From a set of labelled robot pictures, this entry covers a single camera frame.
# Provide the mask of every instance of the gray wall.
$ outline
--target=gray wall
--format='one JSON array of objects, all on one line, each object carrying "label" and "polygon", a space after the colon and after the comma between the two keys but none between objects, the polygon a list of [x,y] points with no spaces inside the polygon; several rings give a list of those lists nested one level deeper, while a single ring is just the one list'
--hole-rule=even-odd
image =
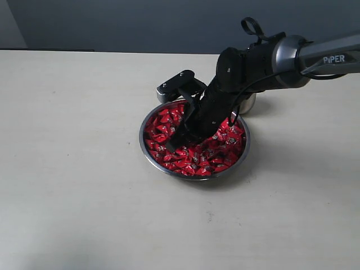
[{"label": "gray wall", "polygon": [[8,0],[30,48],[219,53],[254,41],[240,20],[266,34],[320,39],[360,29],[359,0]]},{"label": "gray wall", "polygon": [[21,35],[6,0],[0,0],[0,48],[25,48]]}]

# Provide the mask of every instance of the stainless steel bowl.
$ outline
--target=stainless steel bowl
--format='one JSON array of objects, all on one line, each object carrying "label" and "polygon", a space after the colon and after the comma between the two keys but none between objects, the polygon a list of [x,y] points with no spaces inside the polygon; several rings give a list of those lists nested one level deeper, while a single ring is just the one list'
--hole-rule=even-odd
[{"label": "stainless steel bowl", "polygon": [[141,124],[140,132],[139,132],[140,147],[141,147],[141,150],[144,153],[145,157],[148,159],[148,161],[150,161],[150,163],[153,166],[157,167],[160,171],[167,173],[171,176],[175,176],[175,177],[189,180],[189,181],[203,181],[203,180],[207,180],[207,179],[211,179],[211,178],[217,178],[217,177],[225,176],[225,175],[231,173],[232,171],[234,171],[234,169],[236,169],[245,160],[245,158],[248,155],[249,150],[250,150],[250,132],[249,132],[248,126],[246,125],[245,121],[240,116],[237,118],[237,121],[238,121],[239,125],[241,125],[244,128],[245,136],[246,136],[246,145],[245,145],[244,151],[241,154],[241,156],[239,157],[239,159],[233,164],[233,166],[229,167],[228,169],[226,169],[220,173],[214,173],[212,175],[206,175],[206,176],[199,176],[199,175],[187,176],[187,175],[175,173],[175,172],[172,172],[171,170],[168,170],[167,168],[164,168],[163,166],[161,166],[150,155],[149,151],[147,150],[145,140],[144,140],[144,129],[145,129],[145,125],[146,125],[147,121],[149,120],[149,118],[152,115],[154,115],[158,111],[160,111],[162,109],[172,109],[172,108],[176,107],[178,104],[182,104],[185,102],[186,102],[185,100],[178,100],[178,101],[174,101],[174,102],[170,102],[170,103],[161,104],[160,106],[158,106],[155,109],[153,109],[152,111],[150,111],[150,113],[145,117],[144,121]]}]

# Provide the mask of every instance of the candy pile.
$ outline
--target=candy pile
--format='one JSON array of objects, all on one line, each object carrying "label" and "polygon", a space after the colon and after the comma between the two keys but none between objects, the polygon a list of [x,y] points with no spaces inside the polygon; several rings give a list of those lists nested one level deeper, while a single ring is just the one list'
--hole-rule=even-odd
[{"label": "candy pile", "polygon": [[245,147],[245,131],[238,124],[229,127],[227,119],[203,143],[181,147],[174,154],[169,152],[165,143],[179,126],[183,114],[184,104],[178,104],[159,111],[146,123],[145,142],[156,162],[186,176],[210,176],[226,170],[239,159]]}]

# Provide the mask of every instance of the robotic arm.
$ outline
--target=robotic arm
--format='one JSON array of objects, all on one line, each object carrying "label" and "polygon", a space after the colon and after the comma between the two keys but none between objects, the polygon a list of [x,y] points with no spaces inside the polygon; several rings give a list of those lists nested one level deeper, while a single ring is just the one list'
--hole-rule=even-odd
[{"label": "robotic arm", "polygon": [[323,42],[284,32],[266,37],[259,24],[247,17],[241,26],[258,40],[246,50],[225,49],[216,75],[208,86],[194,72],[184,70],[157,88],[161,103],[183,96],[188,103],[184,118],[166,143],[169,151],[200,143],[212,136],[226,117],[253,93],[270,89],[299,88],[310,79],[335,79],[360,73],[360,31]]}]

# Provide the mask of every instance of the table surface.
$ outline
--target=table surface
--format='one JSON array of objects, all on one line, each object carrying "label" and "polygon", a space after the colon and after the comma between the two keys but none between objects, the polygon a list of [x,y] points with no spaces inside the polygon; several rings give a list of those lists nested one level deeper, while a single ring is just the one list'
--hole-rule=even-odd
[{"label": "table surface", "polygon": [[216,60],[0,51],[0,269],[359,269],[359,75],[259,94],[226,179],[145,159],[156,86]]}]

